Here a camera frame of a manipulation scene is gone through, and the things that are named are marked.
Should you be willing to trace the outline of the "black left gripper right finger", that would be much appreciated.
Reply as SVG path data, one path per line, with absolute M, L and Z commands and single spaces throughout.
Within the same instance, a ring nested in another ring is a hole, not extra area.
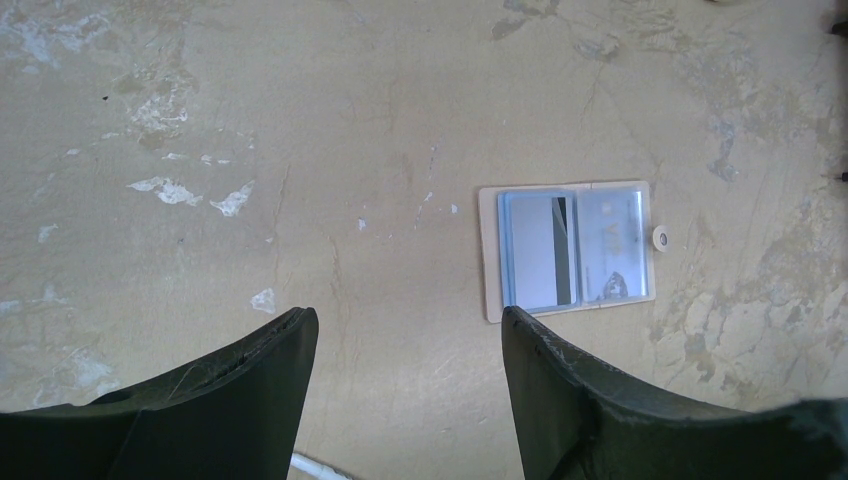
M 843 479 L 847 403 L 749 413 L 642 381 L 508 307 L 502 353 L 528 479 Z

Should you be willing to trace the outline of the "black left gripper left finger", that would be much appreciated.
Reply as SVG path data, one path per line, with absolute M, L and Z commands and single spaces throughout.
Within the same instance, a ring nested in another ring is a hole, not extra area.
M 244 338 L 75 406 L 1 417 L 5 479 L 284 479 L 319 322 L 294 308 Z

